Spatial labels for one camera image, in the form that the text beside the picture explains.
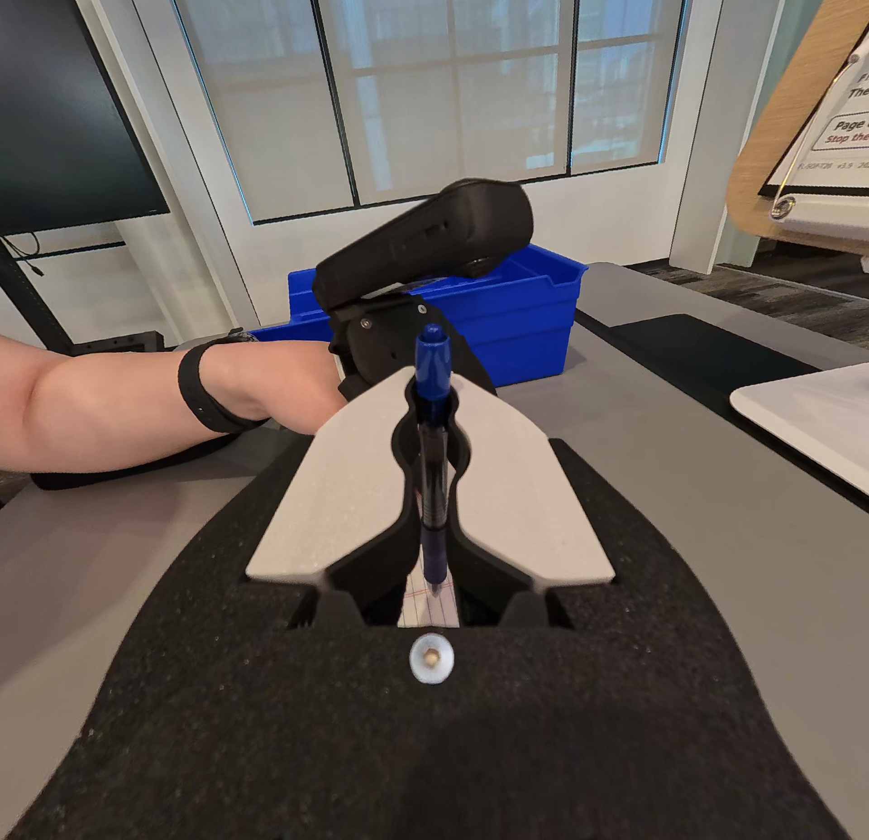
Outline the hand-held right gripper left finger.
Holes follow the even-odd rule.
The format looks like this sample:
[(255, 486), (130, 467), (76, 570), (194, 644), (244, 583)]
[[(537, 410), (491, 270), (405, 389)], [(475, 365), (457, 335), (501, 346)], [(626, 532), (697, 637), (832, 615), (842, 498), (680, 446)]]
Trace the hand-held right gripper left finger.
[(415, 372), (397, 370), (315, 434), (248, 562), (253, 581), (393, 590), (419, 554)]

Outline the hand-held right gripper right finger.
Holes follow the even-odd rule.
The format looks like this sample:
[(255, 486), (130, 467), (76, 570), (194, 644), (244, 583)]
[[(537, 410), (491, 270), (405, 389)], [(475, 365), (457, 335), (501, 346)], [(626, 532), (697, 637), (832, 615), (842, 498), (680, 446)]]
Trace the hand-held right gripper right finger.
[(460, 536), (533, 590), (609, 584), (614, 568), (546, 434), (467, 378), (453, 387), (470, 451), (453, 494)]

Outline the blue retractable pen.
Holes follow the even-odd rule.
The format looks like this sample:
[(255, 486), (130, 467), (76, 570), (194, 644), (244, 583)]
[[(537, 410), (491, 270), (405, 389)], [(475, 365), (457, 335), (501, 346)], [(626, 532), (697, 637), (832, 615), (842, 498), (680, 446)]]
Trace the blue retractable pen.
[(415, 398), (420, 443), (420, 547), (422, 574), (432, 596), (448, 576), (448, 426), (451, 397), (450, 338), (439, 324), (427, 324), (415, 346)]

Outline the white lined notepad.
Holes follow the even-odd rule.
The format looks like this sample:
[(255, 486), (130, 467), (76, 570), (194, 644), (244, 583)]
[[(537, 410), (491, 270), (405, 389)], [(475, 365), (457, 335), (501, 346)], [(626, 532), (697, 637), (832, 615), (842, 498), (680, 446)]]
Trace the white lined notepad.
[(451, 573), (448, 572), (435, 595), (424, 578), (421, 563), (418, 563), (407, 577), (397, 625), (400, 628), (459, 628), (461, 623)]

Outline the blue plastic bin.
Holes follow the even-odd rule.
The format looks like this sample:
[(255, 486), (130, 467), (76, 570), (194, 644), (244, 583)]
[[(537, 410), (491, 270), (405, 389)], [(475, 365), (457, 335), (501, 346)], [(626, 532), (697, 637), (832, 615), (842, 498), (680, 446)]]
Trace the blue plastic bin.
[(452, 368), (480, 387), (559, 375), (567, 358), (581, 279), (587, 268), (528, 245), (480, 278), (460, 275), (455, 252), (364, 258), (349, 246), (315, 268), (288, 275), (287, 323), (256, 329), (260, 342), (320, 341), (339, 346), (369, 388), (413, 367), (418, 335), (440, 324)]

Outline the person's left forearm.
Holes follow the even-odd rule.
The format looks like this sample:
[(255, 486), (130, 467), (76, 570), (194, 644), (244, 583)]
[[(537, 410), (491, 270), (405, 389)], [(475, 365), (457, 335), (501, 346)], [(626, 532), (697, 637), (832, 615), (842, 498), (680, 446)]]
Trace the person's left forearm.
[(222, 438), (190, 411), (181, 354), (62, 356), (1, 337), (1, 467), (96, 473)]

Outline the person's left hand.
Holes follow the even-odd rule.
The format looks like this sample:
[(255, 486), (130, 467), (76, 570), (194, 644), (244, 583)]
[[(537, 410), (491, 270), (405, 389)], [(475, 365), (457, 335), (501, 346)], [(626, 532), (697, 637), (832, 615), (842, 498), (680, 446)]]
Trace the person's left hand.
[(200, 358), (199, 378), (231, 415), (270, 418), (305, 435), (317, 433), (346, 405), (334, 356), (322, 342), (212, 346)]

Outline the glass window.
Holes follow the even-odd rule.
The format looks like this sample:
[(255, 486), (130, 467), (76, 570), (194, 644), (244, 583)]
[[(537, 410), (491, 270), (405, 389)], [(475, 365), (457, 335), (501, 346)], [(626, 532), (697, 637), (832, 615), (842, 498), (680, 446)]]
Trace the glass window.
[(657, 163), (687, 0), (172, 0), (255, 226)]

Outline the black wristband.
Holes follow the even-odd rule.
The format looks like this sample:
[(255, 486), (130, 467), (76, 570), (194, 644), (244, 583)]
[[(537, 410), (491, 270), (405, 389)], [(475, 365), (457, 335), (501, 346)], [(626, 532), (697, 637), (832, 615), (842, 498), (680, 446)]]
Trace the black wristband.
[(239, 435), (253, 431), (269, 421), (241, 418), (215, 400), (204, 388), (200, 377), (201, 358), (215, 346), (254, 343), (255, 337), (240, 329), (226, 336), (203, 342), (183, 352), (178, 367), (177, 382), (181, 398), (189, 410), (209, 431), (219, 435)]

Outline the black metal monitor stand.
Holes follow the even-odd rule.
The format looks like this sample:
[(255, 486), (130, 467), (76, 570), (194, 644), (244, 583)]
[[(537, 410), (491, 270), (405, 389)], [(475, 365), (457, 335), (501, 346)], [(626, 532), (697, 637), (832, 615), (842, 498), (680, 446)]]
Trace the black metal monitor stand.
[(22, 272), (19, 261), (1, 242), (1, 288), (24, 321), (48, 351), (64, 356), (116, 353), (160, 353), (166, 346), (162, 334), (146, 331), (75, 343), (36, 288)]

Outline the dark computer monitor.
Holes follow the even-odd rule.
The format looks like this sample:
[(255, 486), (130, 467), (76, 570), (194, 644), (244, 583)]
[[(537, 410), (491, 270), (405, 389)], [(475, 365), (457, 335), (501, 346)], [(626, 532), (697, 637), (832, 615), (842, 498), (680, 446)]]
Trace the dark computer monitor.
[(1, 0), (2, 236), (168, 212), (76, 0)]

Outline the instruction sheet on wooden stand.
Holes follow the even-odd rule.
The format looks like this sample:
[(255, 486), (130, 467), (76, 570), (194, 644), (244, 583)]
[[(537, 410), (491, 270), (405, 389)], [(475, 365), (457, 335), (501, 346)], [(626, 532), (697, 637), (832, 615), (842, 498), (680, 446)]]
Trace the instruction sheet on wooden stand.
[(759, 192), (867, 34), (868, 0), (824, 0), (733, 167), (726, 206), (757, 237), (868, 254), (867, 197)]

